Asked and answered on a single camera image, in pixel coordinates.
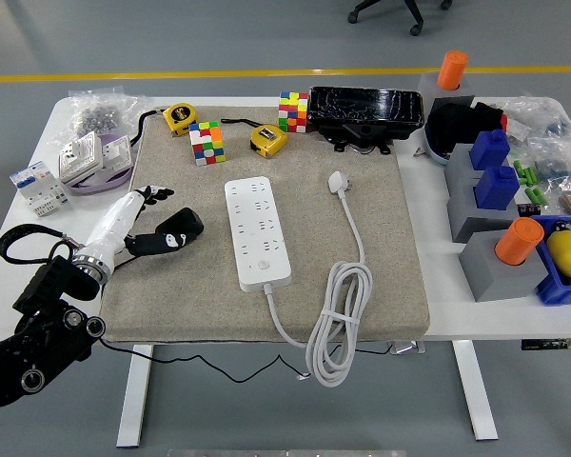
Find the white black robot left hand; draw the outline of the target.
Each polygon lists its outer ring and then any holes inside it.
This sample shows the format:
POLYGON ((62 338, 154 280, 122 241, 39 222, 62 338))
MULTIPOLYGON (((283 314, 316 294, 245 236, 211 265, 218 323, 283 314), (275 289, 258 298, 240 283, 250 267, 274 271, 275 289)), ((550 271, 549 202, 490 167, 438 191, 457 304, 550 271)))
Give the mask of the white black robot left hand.
POLYGON ((72 258, 78 268, 95 268, 108 276, 115 267, 115 256, 127 250, 135 257, 176 251, 194 241, 204 224, 190 208, 180 209, 150 234, 131 235, 141 211, 173 195, 164 187, 146 186, 129 192, 114 203, 97 223, 85 246, 72 258))

